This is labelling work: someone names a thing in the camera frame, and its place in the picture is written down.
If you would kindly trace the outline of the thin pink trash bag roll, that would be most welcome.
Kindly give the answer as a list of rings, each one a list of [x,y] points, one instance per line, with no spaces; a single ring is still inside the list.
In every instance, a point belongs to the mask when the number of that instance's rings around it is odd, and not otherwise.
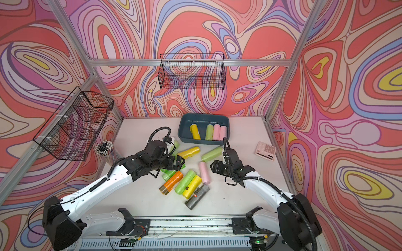
[[[201,175],[203,184],[209,185],[211,182],[211,178],[209,175],[209,171],[208,171],[206,162],[203,162],[203,161],[199,162],[198,167],[200,170],[200,175]]]

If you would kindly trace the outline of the light green roll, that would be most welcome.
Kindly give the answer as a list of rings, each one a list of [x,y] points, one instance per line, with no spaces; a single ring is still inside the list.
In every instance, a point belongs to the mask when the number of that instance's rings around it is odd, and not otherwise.
[[[223,153],[223,148],[222,147],[216,147],[215,149],[205,153],[202,155],[202,161],[203,162],[209,162],[219,156],[221,156]]]

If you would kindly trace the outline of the teal plastic storage box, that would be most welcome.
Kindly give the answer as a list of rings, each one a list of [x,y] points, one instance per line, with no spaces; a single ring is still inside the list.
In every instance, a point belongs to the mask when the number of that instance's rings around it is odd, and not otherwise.
[[[192,133],[190,131],[190,126],[196,124],[198,131],[200,133],[201,139],[193,139]],[[184,143],[192,144],[204,144],[204,145],[223,145],[223,141],[207,141],[205,140],[207,126],[212,124],[219,124],[220,126],[227,127],[227,139],[230,136],[230,121],[226,116],[221,115],[209,115],[209,114],[185,114],[182,116],[178,136],[180,140]]]

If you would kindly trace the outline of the grey trash bag roll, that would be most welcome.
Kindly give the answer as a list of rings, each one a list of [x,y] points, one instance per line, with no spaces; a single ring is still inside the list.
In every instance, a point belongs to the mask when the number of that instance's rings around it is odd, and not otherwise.
[[[210,191],[208,185],[203,184],[201,187],[197,188],[192,195],[192,197],[187,200],[184,204],[190,209],[193,210],[196,205],[200,202],[201,199],[205,197],[205,195]]]

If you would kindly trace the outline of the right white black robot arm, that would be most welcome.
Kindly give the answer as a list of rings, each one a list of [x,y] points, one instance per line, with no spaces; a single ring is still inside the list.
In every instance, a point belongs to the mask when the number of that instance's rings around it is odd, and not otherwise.
[[[214,160],[210,169],[212,173],[231,179],[232,186],[239,184],[255,192],[276,210],[263,213],[262,207],[256,207],[249,211],[252,225],[280,235],[294,251],[307,251],[308,245],[312,251],[318,250],[317,237],[322,233],[322,227],[305,195],[279,189],[255,168],[243,165],[234,149],[224,150],[223,160]]]

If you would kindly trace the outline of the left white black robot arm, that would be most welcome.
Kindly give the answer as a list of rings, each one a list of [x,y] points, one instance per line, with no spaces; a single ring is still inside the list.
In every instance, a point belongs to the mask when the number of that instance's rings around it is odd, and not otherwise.
[[[53,249],[62,251],[84,236],[102,232],[117,236],[134,234],[134,217],[125,208],[93,216],[87,212],[113,192],[154,170],[179,171],[185,161],[174,156],[178,146],[175,138],[167,142],[150,140],[144,150],[118,159],[106,175],[88,186],[61,199],[47,199],[42,225]]]

